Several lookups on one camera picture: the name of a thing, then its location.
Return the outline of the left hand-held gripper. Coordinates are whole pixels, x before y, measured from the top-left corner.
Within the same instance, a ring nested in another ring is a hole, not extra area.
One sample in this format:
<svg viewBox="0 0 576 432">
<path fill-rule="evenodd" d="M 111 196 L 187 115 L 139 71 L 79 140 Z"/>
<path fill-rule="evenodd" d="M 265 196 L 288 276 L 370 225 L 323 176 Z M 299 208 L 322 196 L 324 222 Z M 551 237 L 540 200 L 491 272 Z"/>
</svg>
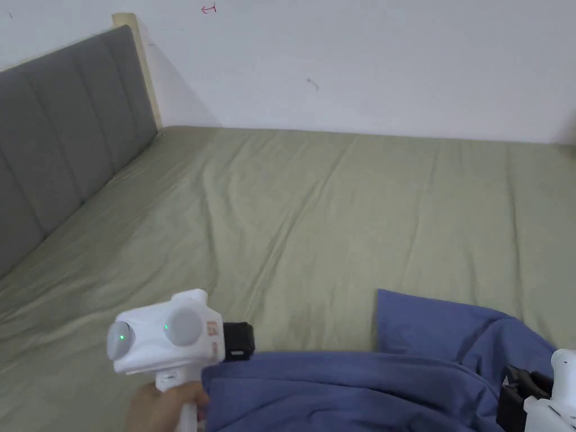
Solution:
<svg viewBox="0 0 576 432">
<path fill-rule="evenodd" d="M 119 374 L 150 374 L 162 392 L 202 381 L 203 370 L 222 362 L 247 361 L 255 352 L 253 327 L 225 322 L 208 306 L 205 290 L 120 313 L 107 333 L 107 357 Z M 197 406 L 185 405 L 176 431 L 202 431 Z"/>
</svg>

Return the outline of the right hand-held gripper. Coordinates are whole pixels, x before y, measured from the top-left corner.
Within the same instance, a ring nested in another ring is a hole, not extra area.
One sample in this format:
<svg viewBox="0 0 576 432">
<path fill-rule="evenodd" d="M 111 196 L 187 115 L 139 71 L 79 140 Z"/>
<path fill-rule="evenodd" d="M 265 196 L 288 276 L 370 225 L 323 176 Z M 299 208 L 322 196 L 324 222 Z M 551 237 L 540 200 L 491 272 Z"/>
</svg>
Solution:
<svg viewBox="0 0 576 432">
<path fill-rule="evenodd" d="M 575 351 L 551 357 L 553 377 L 508 366 L 496 422 L 504 431 L 575 431 Z"/>
</svg>

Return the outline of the person's left hand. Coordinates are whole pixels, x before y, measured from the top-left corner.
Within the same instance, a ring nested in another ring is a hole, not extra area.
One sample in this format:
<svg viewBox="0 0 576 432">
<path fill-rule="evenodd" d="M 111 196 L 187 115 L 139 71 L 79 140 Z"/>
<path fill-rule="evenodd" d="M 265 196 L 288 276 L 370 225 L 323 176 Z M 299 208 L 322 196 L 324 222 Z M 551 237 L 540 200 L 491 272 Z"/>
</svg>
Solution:
<svg viewBox="0 0 576 432">
<path fill-rule="evenodd" d="M 197 418 L 205 417 L 209 395 L 202 383 L 188 382 L 160 391 L 154 383 L 140 387 L 131 400 L 125 421 L 126 431 L 176 431 L 185 405 L 197 406 Z"/>
</svg>

